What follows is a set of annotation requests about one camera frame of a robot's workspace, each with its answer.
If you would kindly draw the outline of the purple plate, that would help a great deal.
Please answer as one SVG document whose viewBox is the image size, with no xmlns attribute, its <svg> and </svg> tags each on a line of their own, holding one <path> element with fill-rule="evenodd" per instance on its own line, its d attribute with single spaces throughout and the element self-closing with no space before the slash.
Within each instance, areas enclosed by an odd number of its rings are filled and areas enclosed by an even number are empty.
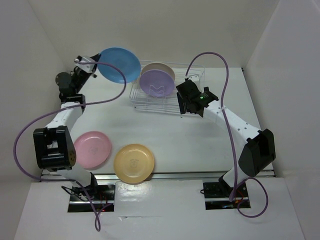
<svg viewBox="0 0 320 240">
<path fill-rule="evenodd" d="M 170 95 L 175 88 L 175 82 L 167 72 L 152 69 L 140 76 L 139 86 L 147 95 L 158 98 Z"/>
</svg>

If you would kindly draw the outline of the cream plate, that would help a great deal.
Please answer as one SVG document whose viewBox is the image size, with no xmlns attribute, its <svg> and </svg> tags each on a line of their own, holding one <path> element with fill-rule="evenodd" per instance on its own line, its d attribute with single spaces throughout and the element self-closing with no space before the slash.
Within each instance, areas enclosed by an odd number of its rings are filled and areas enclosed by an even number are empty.
<svg viewBox="0 0 320 240">
<path fill-rule="evenodd" d="M 164 64 L 162 62 L 151 62 L 151 63 L 147 64 L 146 66 L 144 66 L 142 68 L 140 75 L 142 75 L 145 72 L 150 71 L 150 70 L 164 71 L 167 74 L 169 74 L 173 80 L 176 79 L 176 75 L 175 75 L 174 70 L 171 67 L 169 67 L 167 64 Z"/>
</svg>

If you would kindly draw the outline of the blue plate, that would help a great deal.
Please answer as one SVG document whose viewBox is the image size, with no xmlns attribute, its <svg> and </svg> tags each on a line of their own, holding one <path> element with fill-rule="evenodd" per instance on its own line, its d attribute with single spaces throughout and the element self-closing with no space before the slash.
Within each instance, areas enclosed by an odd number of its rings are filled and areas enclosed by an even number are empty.
<svg viewBox="0 0 320 240">
<path fill-rule="evenodd" d="M 118 68 L 124 74 L 127 84 L 135 81 L 141 73 L 140 60 L 134 53 L 122 47 L 110 47 L 103 50 L 99 61 Z M 124 83 L 122 75 L 114 68 L 102 64 L 98 64 L 97 68 L 101 75 L 111 82 Z"/>
</svg>

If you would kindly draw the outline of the pink plate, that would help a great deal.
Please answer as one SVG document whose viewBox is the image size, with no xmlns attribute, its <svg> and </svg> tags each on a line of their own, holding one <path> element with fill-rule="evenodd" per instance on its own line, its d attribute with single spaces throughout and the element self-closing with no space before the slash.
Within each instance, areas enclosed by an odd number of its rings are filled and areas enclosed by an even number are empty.
<svg viewBox="0 0 320 240">
<path fill-rule="evenodd" d="M 112 142 L 100 131 L 88 131 L 74 142 L 76 164 L 84 169 L 95 169 L 102 165 L 112 152 Z"/>
</svg>

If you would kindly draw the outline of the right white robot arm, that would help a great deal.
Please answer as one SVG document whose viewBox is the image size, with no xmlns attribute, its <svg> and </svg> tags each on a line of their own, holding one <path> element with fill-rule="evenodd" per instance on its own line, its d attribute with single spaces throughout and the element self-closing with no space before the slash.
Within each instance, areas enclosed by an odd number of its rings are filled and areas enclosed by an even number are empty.
<svg viewBox="0 0 320 240">
<path fill-rule="evenodd" d="M 274 134 L 269 130 L 260 130 L 241 119 L 226 106 L 208 87 L 201 92 L 191 80 L 177 87 L 177 100 L 180 113 L 197 114 L 215 123 L 221 129 L 232 134 L 233 145 L 242 148 L 236 157 L 236 164 L 218 180 L 218 189 L 223 196 L 231 196 L 236 184 L 249 177 L 255 177 L 276 158 Z"/>
</svg>

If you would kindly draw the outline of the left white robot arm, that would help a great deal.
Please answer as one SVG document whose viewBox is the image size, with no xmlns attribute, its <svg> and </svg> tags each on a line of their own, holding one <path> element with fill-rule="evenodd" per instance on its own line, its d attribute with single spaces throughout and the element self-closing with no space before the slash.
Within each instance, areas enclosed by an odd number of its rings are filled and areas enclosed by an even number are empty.
<svg viewBox="0 0 320 240">
<path fill-rule="evenodd" d="M 70 134 L 71 129 L 83 114 L 86 98 L 80 94 L 89 77 L 95 73 L 100 54 L 78 56 L 81 62 L 72 72 L 60 72 L 55 77 L 59 89 L 61 112 L 44 128 L 33 132 L 37 165 L 42 170 L 58 174 L 63 180 L 73 180 L 72 191 L 93 200 L 99 195 L 99 186 L 94 175 L 77 162 L 79 154 Z"/>
</svg>

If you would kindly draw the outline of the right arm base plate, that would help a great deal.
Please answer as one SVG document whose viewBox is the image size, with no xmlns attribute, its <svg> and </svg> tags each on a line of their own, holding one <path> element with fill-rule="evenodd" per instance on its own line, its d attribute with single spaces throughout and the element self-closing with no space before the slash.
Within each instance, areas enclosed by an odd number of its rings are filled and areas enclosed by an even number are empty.
<svg viewBox="0 0 320 240">
<path fill-rule="evenodd" d="M 219 188 L 217 182 L 204 182 L 200 193 L 204 195 L 206 210 L 228 210 L 236 209 L 240 204 L 240 209 L 251 207 L 247 186 L 243 183 L 236 191 L 235 199 L 229 201 L 229 195 L 225 195 Z"/>
</svg>

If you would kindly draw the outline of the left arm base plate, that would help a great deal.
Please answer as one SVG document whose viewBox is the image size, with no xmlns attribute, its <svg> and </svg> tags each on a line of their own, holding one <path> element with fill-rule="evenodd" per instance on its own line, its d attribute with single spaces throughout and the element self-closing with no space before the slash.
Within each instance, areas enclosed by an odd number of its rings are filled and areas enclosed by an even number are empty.
<svg viewBox="0 0 320 240">
<path fill-rule="evenodd" d="M 80 187 L 62 188 L 69 194 L 68 213 L 89 213 L 93 212 L 90 201 Z M 99 212 L 113 212 L 116 194 L 115 184 L 102 184 L 97 186 L 97 193 L 88 191 L 92 204 Z"/>
</svg>

